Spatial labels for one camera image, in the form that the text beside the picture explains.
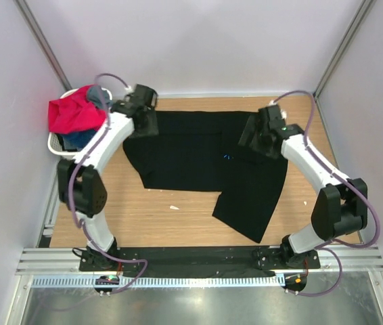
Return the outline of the black t shirt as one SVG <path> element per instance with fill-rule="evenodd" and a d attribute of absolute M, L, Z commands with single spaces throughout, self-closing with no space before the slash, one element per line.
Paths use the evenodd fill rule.
<path fill-rule="evenodd" d="M 249 112 L 158 112 L 158 134 L 122 146 L 145 188 L 219 192 L 212 212 L 259 243 L 285 183 L 288 161 L 239 146 Z"/>

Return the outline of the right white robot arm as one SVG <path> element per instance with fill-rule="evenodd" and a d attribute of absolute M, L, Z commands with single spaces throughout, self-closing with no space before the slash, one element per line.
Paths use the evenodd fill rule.
<path fill-rule="evenodd" d="M 278 104 L 251 114 L 238 143 L 268 158 L 294 163 L 317 193 L 310 224 L 281 242 L 279 258 L 286 267 L 304 266 L 316 247 L 367 226 L 366 183 L 351 179 L 316 151 L 299 125 L 286 123 Z"/>

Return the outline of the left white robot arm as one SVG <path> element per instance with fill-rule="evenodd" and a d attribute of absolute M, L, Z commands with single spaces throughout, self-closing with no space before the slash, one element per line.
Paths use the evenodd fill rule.
<path fill-rule="evenodd" d="M 157 92 L 140 84 L 111 106 L 103 100 L 106 119 L 99 131 L 73 159 L 63 158 L 57 165 L 59 199 L 87 238 L 81 261 L 96 270 L 109 271 L 120 263 L 105 217 L 108 193 L 102 172 L 126 139 L 158 134 L 157 103 Z"/>

